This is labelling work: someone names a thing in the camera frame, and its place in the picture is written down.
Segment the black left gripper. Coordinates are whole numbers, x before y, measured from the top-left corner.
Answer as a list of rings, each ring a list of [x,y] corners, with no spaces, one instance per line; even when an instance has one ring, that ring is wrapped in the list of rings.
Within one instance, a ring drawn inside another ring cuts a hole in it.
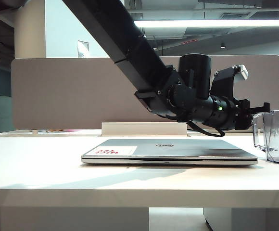
[[[249,114],[270,112],[270,103],[264,103],[263,106],[250,108],[248,99],[238,100],[233,98],[233,102],[238,106],[235,116],[234,129],[247,130],[252,125],[252,116]]]

